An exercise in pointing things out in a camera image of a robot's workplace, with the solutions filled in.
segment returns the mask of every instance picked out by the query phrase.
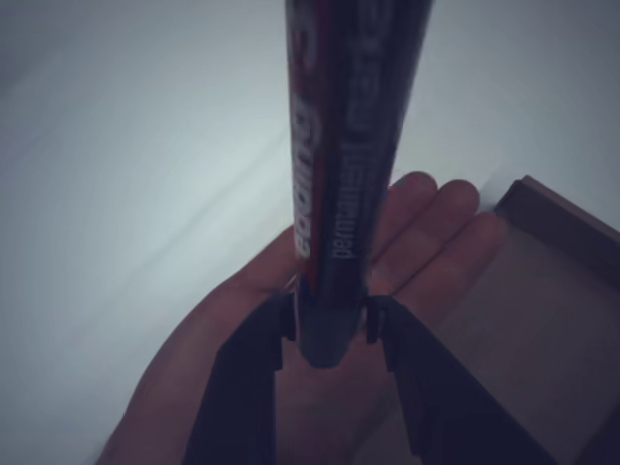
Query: palm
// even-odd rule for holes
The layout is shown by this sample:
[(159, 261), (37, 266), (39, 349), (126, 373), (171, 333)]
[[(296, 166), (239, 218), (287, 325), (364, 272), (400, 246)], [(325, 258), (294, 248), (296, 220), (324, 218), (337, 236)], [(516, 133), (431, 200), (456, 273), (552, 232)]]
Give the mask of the palm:
[[(394, 295), (433, 327), (492, 260), (504, 228), (493, 215), (475, 216), (478, 193), (466, 182), (437, 191), (430, 177), (413, 173), (398, 184), (383, 208), (371, 294)], [(217, 349), (290, 280), (292, 242), (290, 230), (281, 234), (179, 325), (144, 373), (100, 463), (179, 463)], [(285, 368), (277, 375), (280, 458), (346, 459), (397, 405), (380, 344), (368, 346), (360, 335), (329, 370), (312, 369), (295, 344), (284, 344)]]

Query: white wall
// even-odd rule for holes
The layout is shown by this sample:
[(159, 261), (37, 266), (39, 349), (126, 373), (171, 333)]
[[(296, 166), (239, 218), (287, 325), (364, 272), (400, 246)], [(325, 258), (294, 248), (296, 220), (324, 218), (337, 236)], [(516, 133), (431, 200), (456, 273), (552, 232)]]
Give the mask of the white wall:
[[(88, 461), (174, 325), (292, 216), (281, 1), (77, 3), (0, 6), (8, 465)], [(527, 172), (620, 228), (616, 10), (438, 0), (396, 171)]]

